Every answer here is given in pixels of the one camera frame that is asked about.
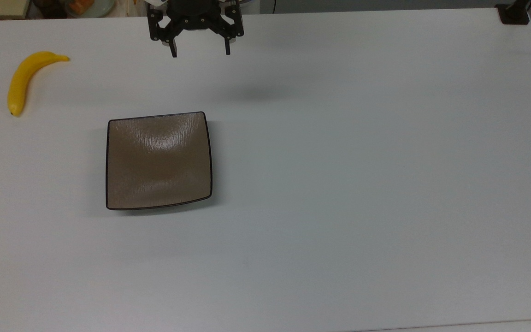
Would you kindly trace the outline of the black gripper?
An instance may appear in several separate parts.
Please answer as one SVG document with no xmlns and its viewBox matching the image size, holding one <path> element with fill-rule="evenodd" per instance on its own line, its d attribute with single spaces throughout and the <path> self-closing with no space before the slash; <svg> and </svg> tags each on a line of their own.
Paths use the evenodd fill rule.
<svg viewBox="0 0 531 332">
<path fill-rule="evenodd" d="M 183 31 L 212 31 L 224 39 L 225 54 L 230 43 L 244 35 L 242 0 L 150 0 L 148 27 L 152 41 L 169 46 L 177 58 L 175 38 Z"/>
</svg>

